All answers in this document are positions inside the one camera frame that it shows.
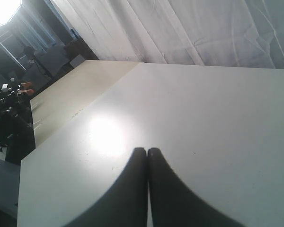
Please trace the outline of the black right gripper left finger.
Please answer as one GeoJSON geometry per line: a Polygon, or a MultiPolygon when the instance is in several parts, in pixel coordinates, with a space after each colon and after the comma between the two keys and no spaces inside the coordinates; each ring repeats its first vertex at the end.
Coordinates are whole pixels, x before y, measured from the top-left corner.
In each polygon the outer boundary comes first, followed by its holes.
{"type": "Polygon", "coordinates": [[[146,227],[148,164],[144,148],[135,148],[123,171],[94,205],[68,227],[146,227]]]}

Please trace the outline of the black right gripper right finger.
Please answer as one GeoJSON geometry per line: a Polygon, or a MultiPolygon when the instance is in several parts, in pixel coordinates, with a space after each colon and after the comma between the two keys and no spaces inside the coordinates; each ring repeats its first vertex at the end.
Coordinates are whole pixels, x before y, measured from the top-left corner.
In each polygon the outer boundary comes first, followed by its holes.
{"type": "Polygon", "coordinates": [[[148,179],[155,227],[241,227],[199,198],[176,175],[159,148],[148,150],[148,179]]]}

